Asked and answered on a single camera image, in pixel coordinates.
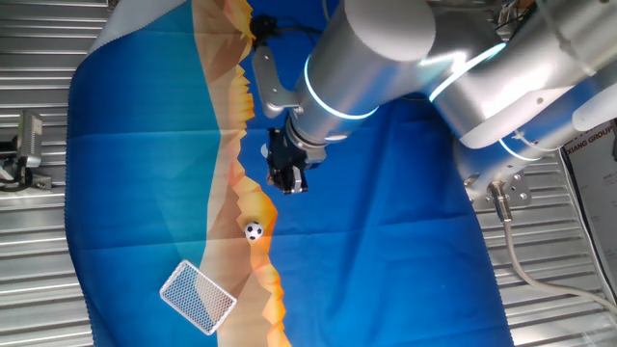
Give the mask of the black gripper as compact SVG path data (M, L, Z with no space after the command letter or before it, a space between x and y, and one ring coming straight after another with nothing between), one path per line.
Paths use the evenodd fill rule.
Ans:
M305 193L309 189L305 171L325 161L326 145L307 142L291 119L286 119L280 128L269 128L268 136L268 183L286 195Z

